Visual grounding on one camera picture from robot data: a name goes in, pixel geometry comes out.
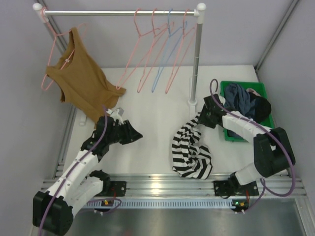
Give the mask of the black white striped tank top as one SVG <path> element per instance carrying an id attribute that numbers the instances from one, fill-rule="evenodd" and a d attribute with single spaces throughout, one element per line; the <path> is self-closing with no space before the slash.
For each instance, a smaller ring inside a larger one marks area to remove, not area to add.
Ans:
<path id="1" fill-rule="evenodd" d="M 200 113 L 175 133 L 171 143 L 173 166 L 180 177 L 207 179 L 213 169 L 209 148 L 201 144 Z"/>

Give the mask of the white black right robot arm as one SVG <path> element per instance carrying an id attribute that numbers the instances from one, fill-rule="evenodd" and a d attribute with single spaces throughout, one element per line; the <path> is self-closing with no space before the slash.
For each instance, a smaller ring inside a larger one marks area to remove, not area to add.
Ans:
<path id="1" fill-rule="evenodd" d="M 229 111 L 217 94 L 204 97 L 198 122 L 206 127 L 221 126 L 236 133 L 253 146 L 253 161 L 227 179 L 228 194 L 241 195 L 248 184 L 273 176 L 295 165 L 293 150 L 283 128 L 272 129 L 251 120 L 238 111 Z"/>

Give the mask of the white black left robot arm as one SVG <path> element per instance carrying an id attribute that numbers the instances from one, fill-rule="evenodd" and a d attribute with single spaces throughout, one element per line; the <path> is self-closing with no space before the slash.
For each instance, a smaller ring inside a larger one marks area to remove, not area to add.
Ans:
<path id="1" fill-rule="evenodd" d="M 77 156 L 62 176 L 46 191 L 33 198 L 32 223 L 43 231 L 65 235 L 77 213 L 97 194 L 111 191 L 110 176 L 94 170 L 112 144 L 130 144 L 143 136 L 128 120 L 102 116 L 92 135 L 86 139 Z"/>

